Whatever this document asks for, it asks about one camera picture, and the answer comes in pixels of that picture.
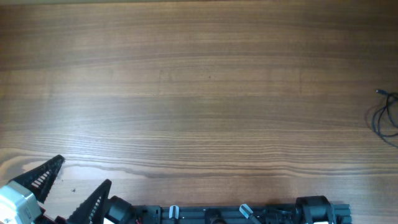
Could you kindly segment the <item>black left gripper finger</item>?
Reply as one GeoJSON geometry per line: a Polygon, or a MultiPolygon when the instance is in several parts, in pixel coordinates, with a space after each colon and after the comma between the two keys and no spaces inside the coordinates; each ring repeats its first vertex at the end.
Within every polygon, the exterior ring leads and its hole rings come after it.
{"type": "Polygon", "coordinates": [[[34,194],[38,202],[44,203],[64,162],[65,158],[59,154],[42,165],[11,179],[10,182],[14,181],[25,187],[34,194]]]}
{"type": "Polygon", "coordinates": [[[112,182],[106,179],[68,217],[69,224],[103,224],[106,204],[112,182]]]}

